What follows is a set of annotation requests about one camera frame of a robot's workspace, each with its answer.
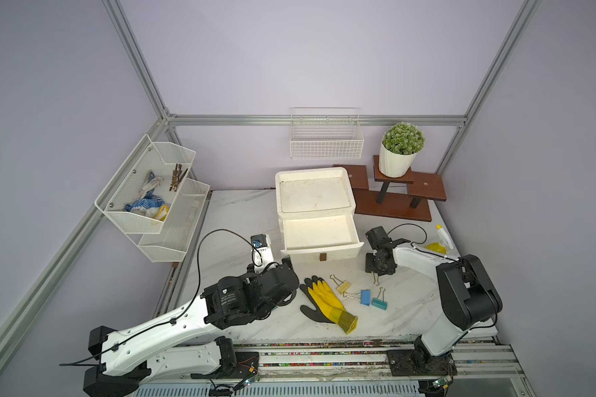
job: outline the open drawer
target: open drawer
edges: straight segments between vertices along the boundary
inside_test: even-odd
[[[355,230],[353,214],[282,221],[285,249],[293,264],[354,258],[364,243]]]

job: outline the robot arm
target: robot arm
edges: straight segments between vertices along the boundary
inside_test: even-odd
[[[455,258],[423,251],[413,244],[404,246],[408,240],[393,241],[383,227],[371,229],[366,236],[375,250],[367,254],[366,272],[394,274],[397,266],[410,267],[435,280],[439,287],[443,313],[415,340],[413,371],[433,371],[438,358],[449,353],[470,329],[501,311],[501,298],[476,256]]]
[[[223,277],[198,297],[141,325],[121,331],[92,330],[88,350],[100,362],[86,371],[84,391],[91,397],[121,397],[143,382],[166,375],[229,376],[236,366],[231,339],[173,346],[218,329],[263,320],[276,306],[290,303],[300,284],[290,259],[279,265],[266,254],[262,258],[267,263],[260,271],[253,271],[256,264],[251,264],[246,274]]]

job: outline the wall-mounted wire basket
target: wall-mounted wire basket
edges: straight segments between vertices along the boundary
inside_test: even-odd
[[[292,159],[359,159],[363,146],[359,108],[292,108]]]

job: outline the white wire basket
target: white wire basket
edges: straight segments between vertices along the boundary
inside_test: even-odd
[[[292,159],[359,159],[364,138],[360,109],[355,107],[292,108]]]
[[[159,234],[143,234],[137,247],[152,262],[181,262],[190,247],[210,186],[184,179]]]
[[[106,200],[113,180],[95,200],[95,206],[117,226],[152,262],[180,262],[192,241],[209,185],[184,177],[178,187],[170,189],[172,171],[181,164],[183,175],[192,168],[195,152],[170,142],[152,142],[146,135],[138,146],[144,146],[140,157],[115,193]],[[163,199],[168,213],[165,218],[151,218],[124,209],[140,197],[149,172],[163,181],[154,195]]]
[[[133,166],[133,170],[121,182],[108,204],[104,208],[100,208],[98,206],[100,198],[97,197],[95,205],[124,233],[158,234],[161,232],[165,220],[125,211],[124,206],[141,198],[139,191],[146,183],[148,172],[152,171],[155,176],[163,178],[163,182],[154,189],[154,195],[162,198],[164,205],[168,208],[172,207],[177,195],[182,191],[181,189],[176,191],[170,189],[172,171],[177,163],[182,165],[182,171],[189,170],[195,152],[170,142],[152,142],[148,135],[143,137],[140,144],[142,143],[147,143],[146,149],[143,150],[142,155]]]

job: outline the work glove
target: work glove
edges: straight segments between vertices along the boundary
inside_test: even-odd
[[[346,334],[355,329],[358,318],[345,310],[325,280],[318,276],[306,278],[300,289],[316,307],[313,310],[308,306],[301,306],[301,312],[309,319],[319,323],[338,324]]]

